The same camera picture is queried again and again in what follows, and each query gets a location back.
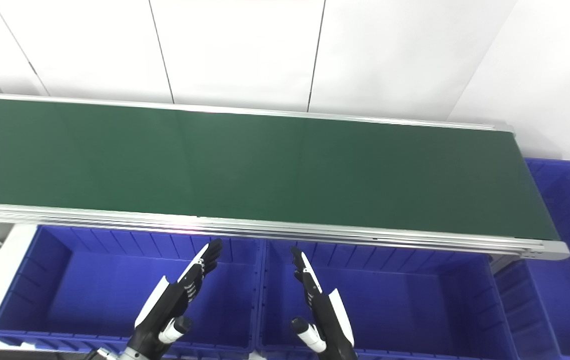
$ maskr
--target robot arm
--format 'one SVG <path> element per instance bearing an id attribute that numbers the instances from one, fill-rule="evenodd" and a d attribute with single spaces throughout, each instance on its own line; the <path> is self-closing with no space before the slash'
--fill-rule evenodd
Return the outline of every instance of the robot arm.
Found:
<path id="1" fill-rule="evenodd" d="M 216 268 L 222 248 L 220 239 L 210 241 L 176 282 L 170 284 L 166 277 L 160 280 L 136 318 L 134 335 L 120 357 L 101 348 L 92 351 L 85 360 L 161 359 L 171 344 L 190 330 L 191 319 L 183 314 L 200 291 L 204 277 Z"/>
<path id="2" fill-rule="evenodd" d="M 291 252 L 296 265 L 294 276 L 303 284 L 305 301 L 316 323 L 297 316 L 291 321 L 292 330 L 320 360 L 357 360 L 351 324 L 338 289 L 324 294 L 305 253 L 295 246 Z"/>

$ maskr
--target robotic hand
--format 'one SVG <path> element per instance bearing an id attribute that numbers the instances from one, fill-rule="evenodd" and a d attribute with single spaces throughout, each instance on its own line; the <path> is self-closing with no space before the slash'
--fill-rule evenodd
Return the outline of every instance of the robotic hand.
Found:
<path id="1" fill-rule="evenodd" d="M 319 360 L 357 360 L 351 324 L 338 289 L 324 294 L 305 253 L 295 246 L 291 252 L 296 265 L 294 276 L 303 284 L 305 300 L 316 323 L 297 316 L 291 321 L 292 330 L 318 353 Z"/>
<path id="2" fill-rule="evenodd" d="M 191 319 L 184 316 L 187 305 L 197 296 L 203 278 L 218 263 L 223 248 L 215 239 L 205 245 L 191 260 L 176 282 L 164 276 L 147 299 L 136 319 L 134 335 L 120 357 L 106 349 L 94 350 L 85 360 L 159 360 L 171 344 L 191 328 Z"/>

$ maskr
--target green belt surface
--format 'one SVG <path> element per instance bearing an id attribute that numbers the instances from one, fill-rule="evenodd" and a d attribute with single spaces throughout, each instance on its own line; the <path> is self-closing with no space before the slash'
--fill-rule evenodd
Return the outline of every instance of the green belt surface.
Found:
<path id="1" fill-rule="evenodd" d="M 0 204 L 558 240 L 513 134 L 0 99 Z"/>

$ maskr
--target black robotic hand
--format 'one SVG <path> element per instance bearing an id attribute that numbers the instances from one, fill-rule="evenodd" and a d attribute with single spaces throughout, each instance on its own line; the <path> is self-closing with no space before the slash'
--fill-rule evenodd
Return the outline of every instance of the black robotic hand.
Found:
<path id="1" fill-rule="evenodd" d="M 297 316 L 291 321 L 292 330 L 318 353 L 319 360 L 356 360 L 351 324 L 338 289 L 324 294 L 305 253 L 295 246 L 291 252 L 296 265 L 294 276 L 303 284 L 305 300 L 316 323 Z"/>
<path id="2" fill-rule="evenodd" d="M 127 348 L 116 357 L 105 349 L 95 350 L 86 360 L 159 360 L 171 344 L 191 328 L 191 319 L 184 316 L 187 305 L 197 296 L 203 278 L 211 272 L 220 256 L 223 243 L 210 241 L 191 260 L 176 282 L 169 283 L 164 276 L 147 299 L 136 319 L 134 335 Z"/>

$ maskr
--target blue plastic bin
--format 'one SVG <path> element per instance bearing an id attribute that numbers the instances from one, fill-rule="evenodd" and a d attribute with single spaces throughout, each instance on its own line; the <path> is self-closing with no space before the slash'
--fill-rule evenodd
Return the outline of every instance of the blue plastic bin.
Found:
<path id="1" fill-rule="evenodd" d="M 257 344 L 267 358 L 315 356 L 289 325 L 312 320 L 293 245 L 324 291 L 339 289 L 360 360 L 516 358 L 486 255 L 302 241 L 267 242 Z"/>
<path id="2" fill-rule="evenodd" d="M 122 351 L 162 276 L 175 281 L 209 237 L 42 226 L 0 308 L 0 340 L 43 349 Z M 253 350 L 264 242 L 224 238 L 218 268 L 169 356 L 243 359 Z"/>
<path id="3" fill-rule="evenodd" d="M 570 249 L 570 161 L 526 161 Z M 499 272 L 496 281 L 519 356 L 570 360 L 570 258 L 521 260 Z"/>

